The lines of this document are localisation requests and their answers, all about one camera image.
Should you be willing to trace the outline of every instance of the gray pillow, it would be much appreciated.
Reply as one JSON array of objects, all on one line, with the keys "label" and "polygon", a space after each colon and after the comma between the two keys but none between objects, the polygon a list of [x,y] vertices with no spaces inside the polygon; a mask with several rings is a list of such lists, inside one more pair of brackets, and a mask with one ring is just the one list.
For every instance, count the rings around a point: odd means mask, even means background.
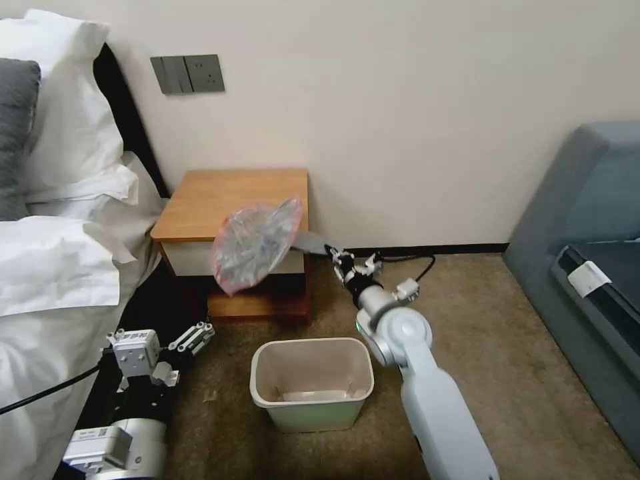
[{"label": "gray pillow", "polygon": [[0,59],[0,221],[26,217],[22,164],[40,90],[34,61]]}]

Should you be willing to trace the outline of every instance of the power cord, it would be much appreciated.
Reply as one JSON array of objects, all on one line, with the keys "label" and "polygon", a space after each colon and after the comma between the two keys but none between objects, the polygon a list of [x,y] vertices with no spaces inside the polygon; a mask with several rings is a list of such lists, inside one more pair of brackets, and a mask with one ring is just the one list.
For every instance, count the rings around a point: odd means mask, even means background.
[{"label": "power cord", "polygon": [[435,255],[410,255],[408,257],[390,257],[390,258],[386,258],[386,257],[382,257],[382,262],[386,262],[386,263],[400,263],[400,262],[404,262],[404,261],[409,261],[409,260],[418,260],[418,259],[429,259],[430,262],[429,264],[426,266],[426,268],[424,270],[422,270],[422,272],[420,272],[420,274],[415,278],[416,282],[419,282],[422,277],[424,277],[427,272],[429,270],[431,270],[433,268],[433,266],[435,265]]},{"label": "power cord", "polygon": [[42,390],[42,392],[36,393],[30,397],[27,397],[25,399],[19,400],[15,403],[12,403],[10,405],[7,405],[6,407],[2,407],[0,408],[0,415],[4,415],[5,413],[8,413],[12,410],[16,410],[20,407],[24,407],[25,405],[28,405],[32,402],[35,402],[36,400],[40,400],[41,398],[44,398],[48,395],[51,395],[52,393],[55,393],[59,390],[62,390],[64,388],[69,387],[70,385],[73,385],[74,383],[78,383],[80,380],[84,380],[85,378],[87,378],[88,376],[90,376],[91,374],[97,372],[98,370],[100,370],[100,367],[102,366],[103,360],[105,358],[103,352],[103,356],[102,358],[100,358],[100,361],[98,362],[98,364],[92,368],[90,368],[89,370],[87,370],[86,372],[81,373],[80,375],[76,375],[73,378],[70,378],[69,380],[66,380],[62,383],[59,383],[58,385],[48,388],[46,390]]}]

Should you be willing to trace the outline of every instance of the wooden nightstand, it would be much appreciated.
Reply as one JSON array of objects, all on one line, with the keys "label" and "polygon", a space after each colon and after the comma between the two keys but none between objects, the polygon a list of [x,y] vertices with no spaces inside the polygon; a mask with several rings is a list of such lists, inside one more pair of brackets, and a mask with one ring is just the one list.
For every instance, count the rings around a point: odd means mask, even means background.
[{"label": "wooden nightstand", "polygon": [[307,321],[309,289],[306,258],[289,252],[258,286],[228,298],[211,273],[211,247],[229,214],[258,202],[278,205],[298,195],[304,205],[300,230],[309,228],[307,171],[188,171],[151,230],[162,257],[187,288],[204,289],[214,323],[247,320]]}]

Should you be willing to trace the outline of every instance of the transparent plastic bag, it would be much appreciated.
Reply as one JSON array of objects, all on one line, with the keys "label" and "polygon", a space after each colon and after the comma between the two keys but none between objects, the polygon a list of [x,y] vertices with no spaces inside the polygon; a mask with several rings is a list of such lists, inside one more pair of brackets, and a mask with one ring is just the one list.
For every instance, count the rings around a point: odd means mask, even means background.
[{"label": "transparent plastic bag", "polygon": [[302,219],[299,197],[263,203],[227,217],[213,241],[213,276],[228,296],[257,285],[287,254]]}]

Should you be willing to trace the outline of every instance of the gray sofa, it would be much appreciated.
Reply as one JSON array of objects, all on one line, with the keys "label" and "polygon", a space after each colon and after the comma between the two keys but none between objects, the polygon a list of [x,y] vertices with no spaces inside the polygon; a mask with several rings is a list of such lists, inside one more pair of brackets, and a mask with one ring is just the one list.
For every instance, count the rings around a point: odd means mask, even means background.
[{"label": "gray sofa", "polygon": [[[584,125],[562,146],[504,260],[640,465],[640,122]],[[586,261],[610,282],[579,295]]]}]

